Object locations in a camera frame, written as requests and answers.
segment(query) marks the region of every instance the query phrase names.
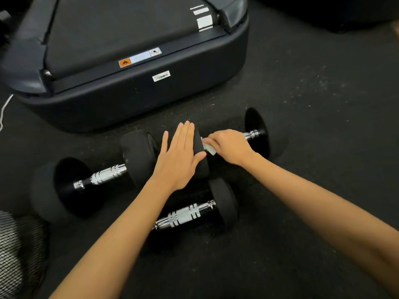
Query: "black floor mat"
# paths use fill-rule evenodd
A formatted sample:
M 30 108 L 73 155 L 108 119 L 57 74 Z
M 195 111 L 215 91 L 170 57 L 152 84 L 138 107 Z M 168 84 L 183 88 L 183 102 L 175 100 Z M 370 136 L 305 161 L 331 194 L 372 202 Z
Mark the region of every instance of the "black floor mat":
M 291 126 L 278 164 L 399 229 L 399 40 L 389 24 L 333 34 L 250 0 L 247 62 L 227 83 L 94 134 L 66 134 L 16 100 L 0 133 L 0 209 L 28 210 L 33 170 L 64 156 L 94 170 L 121 163 L 119 137 L 145 127 L 159 141 L 190 119 L 203 135 L 243 130 L 246 107 L 266 107 Z M 3 103 L 8 91 L 0 89 Z M 218 158 L 213 176 L 232 184 L 235 228 L 211 224 L 173 231 L 158 250 L 146 244 L 123 298 L 386 298 L 380 286 L 307 228 L 243 170 Z M 51 264 L 37 298 L 47 298 L 133 200 L 128 178 L 91 219 L 52 228 Z

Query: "orange warning sticker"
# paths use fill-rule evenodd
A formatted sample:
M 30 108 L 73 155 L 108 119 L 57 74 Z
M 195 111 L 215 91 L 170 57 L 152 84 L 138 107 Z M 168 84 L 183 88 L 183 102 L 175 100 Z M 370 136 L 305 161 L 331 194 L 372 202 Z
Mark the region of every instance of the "orange warning sticker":
M 123 59 L 123 60 L 120 60 L 120 61 L 119 61 L 119 66 L 120 66 L 121 68 L 126 67 L 126 66 L 129 66 L 129 65 L 131 65 L 131 64 L 132 64 L 132 61 L 130 60 L 130 58 Z

